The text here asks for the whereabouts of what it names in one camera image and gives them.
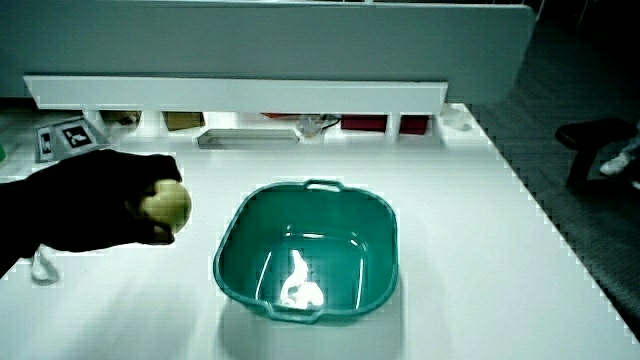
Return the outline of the person's left hand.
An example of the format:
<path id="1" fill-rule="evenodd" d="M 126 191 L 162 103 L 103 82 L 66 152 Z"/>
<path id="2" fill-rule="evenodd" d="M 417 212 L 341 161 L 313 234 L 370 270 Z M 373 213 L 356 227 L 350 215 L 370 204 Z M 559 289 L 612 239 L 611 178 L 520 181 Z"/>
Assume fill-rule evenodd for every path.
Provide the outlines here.
<path id="1" fill-rule="evenodd" d="M 39 129 L 37 140 L 37 160 L 48 165 L 24 180 L 20 202 L 30 242 L 84 252 L 174 241 L 173 225 L 137 208 L 157 182 L 182 181 L 172 156 L 110 149 L 81 117 Z"/>

